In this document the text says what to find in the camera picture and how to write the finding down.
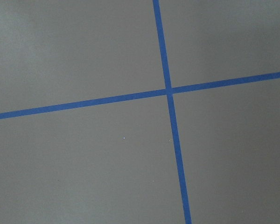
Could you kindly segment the blue tape line lengthwise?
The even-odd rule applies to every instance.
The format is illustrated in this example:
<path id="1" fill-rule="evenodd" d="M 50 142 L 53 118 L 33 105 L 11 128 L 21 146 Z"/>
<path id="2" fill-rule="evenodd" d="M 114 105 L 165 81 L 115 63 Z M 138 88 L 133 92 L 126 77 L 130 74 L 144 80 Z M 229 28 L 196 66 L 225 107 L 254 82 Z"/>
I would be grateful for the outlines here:
<path id="1" fill-rule="evenodd" d="M 177 165 L 177 172 L 178 172 L 179 186 L 180 186 L 180 192 L 181 192 L 184 219 L 185 219 L 186 224 L 190 224 L 190 223 L 192 223 L 190 205 L 189 205 L 187 185 L 186 185 L 186 179 L 185 179 L 185 173 L 184 173 L 184 167 L 183 167 L 182 150 L 181 150 L 181 145 L 180 145 L 177 120 L 176 120 L 175 104 L 174 104 L 174 98 L 173 98 L 173 88 L 172 88 L 172 84 L 171 84 L 168 57 L 167 57 L 167 49 L 166 49 L 166 43 L 165 43 L 165 35 L 164 35 L 164 30 L 163 30 L 162 18 L 161 18 L 161 8 L 160 8 L 160 3 L 158 0 L 153 0 L 153 8 L 154 8 L 154 16 L 155 16 L 158 42 L 159 42 L 159 48 L 160 48 L 161 64 L 162 64 L 164 84 L 165 84 L 165 92 L 166 92 L 167 103 L 168 103 L 168 112 L 169 112 L 169 118 L 170 118 L 170 124 L 171 124 L 172 139 L 173 139 L 174 150 L 175 150 L 175 160 L 176 160 L 176 165 Z"/>

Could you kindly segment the brown paper table cover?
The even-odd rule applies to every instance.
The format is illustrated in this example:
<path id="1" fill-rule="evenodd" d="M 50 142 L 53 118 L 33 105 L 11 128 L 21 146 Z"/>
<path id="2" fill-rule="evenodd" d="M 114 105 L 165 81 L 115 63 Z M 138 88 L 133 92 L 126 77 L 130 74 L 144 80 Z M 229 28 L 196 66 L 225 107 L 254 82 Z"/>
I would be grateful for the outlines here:
<path id="1" fill-rule="evenodd" d="M 280 0 L 159 0 L 172 88 L 280 72 Z M 0 113 L 165 89 L 153 0 L 0 0 Z M 280 224 L 280 78 L 173 94 L 191 224 Z M 0 119 L 0 224 L 185 224 L 167 97 Z"/>

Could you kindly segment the blue tape line crosswise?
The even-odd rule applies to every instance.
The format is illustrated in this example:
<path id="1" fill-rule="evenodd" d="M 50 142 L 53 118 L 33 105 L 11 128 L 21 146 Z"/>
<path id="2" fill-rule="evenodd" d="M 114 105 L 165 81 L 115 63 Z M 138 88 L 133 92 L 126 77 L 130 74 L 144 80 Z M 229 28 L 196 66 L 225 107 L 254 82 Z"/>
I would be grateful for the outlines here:
<path id="1" fill-rule="evenodd" d="M 269 73 L 269 74 L 256 75 L 256 76 L 250 76 L 250 77 L 240 77 L 240 78 L 233 78 L 233 79 L 227 79 L 227 80 L 221 80 L 221 81 L 207 82 L 207 83 L 202 83 L 202 84 L 179 86 L 179 87 L 172 88 L 170 93 L 177 94 L 177 93 L 184 93 L 184 92 L 191 92 L 191 91 L 200 91 L 200 90 L 205 90 L 205 89 L 213 89 L 213 88 L 232 86 L 232 85 L 238 85 L 238 84 L 247 84 L 247 83 L 273 80 L 273 79 L 279 79 L 279 78 L 280 78 L 280 72 L 276 72 L 276 73 Z M 161 89 L 161 90 L 153 90 L 153 91 L 125 94 L 125 95 L 118 95 L 118 96 L 112 96 L 112 97 L 106 97 L 106 98 L 97 98 L 97 99 L 78 101 L 78 102 L 72 102 L 72 103 L 65 103 L 65 104 L 59 104 L 59 105 L 49 105 L 49 106 L 44 106 L 44 107 L 23 109 L 23 110 L 11 111 L 11 112 L 2 112 L 2 113 L 0 113 L 0 119 L 9 119 L 9 118 L 29 116 L 29 115 L 35 115 L 35 114 L 41 114 L 41 113 L 70 110 L 70 109 L 76 109 L 76 108 L 82 108 L 82 107 L 88 107 L 88 106 L 117 103 L 117 102 L 136 100 L 136 99 L 142 99 L 142 98 L 165 96 L 166 93 L 167 92 L 165 89 Z"/>

